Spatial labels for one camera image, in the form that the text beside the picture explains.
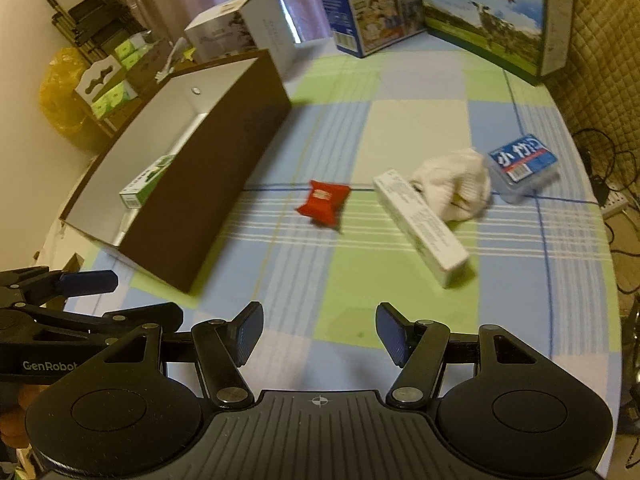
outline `metal screw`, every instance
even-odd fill
[[[249,394],[246,390],[242,388],[236,388],[235,386],[231,386],[229,388],[222,388],[218,390],[216,397],[219,398],[222,402],[241,402],[245,400]]]
[[[404,386],[393,390],[391,396],[398,402],[418,402],[422,398],[422,392],[418,388]]]

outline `wall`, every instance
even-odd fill
[[[32,264],[89,162],[38,108],[47,64],[68,46],[53,13],[45,0],[0,0],[0,270]]]

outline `checkered tablecloth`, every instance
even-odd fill
[[[293,111],[192,293],[96,250],[85,267],[114,269],[120,286],[70,307],[100,315],[171,300],[184,308],[188,330],[259,300],[264,333],[242,369],[254,391],[384,393],[399,371],[374,327],[376,306],[388,301],[408,319],[434,319],[453,332],[500,324],[599,393],[615,418],[620,326],[607,238],[548,91],[427,34],[366,59],[327,41],[304,44],[285,80]],[[471,264],[459,285],[443,290],[378,205],[372,177],[388,168],[409,176],[427,158],[468,146],[487,152],[524,134],[558,156],[560,179],[521,205],[494,196],[481,219],[453,226]],[[339,232],[296,213],[310,179],[353,187]],[[197,388],[192,368],[172,373]],[[449,367],[444,389],[471,373]]]

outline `crumpled white cloth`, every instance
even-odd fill
[[[411,183],[445,222],[473,218],[491,195],[484,157],[473,148],[430,158],[414,171]]]

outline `beige quilted cover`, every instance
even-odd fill
[[[640,1],[576,0],[574,30],[566,67],[546,85],[571,133],[598,128],[619,150],[640,148]],[[577,137],[603,174],[609,145],[599,134]],[[614,178],[633,178],[630,156],[618,157]]]

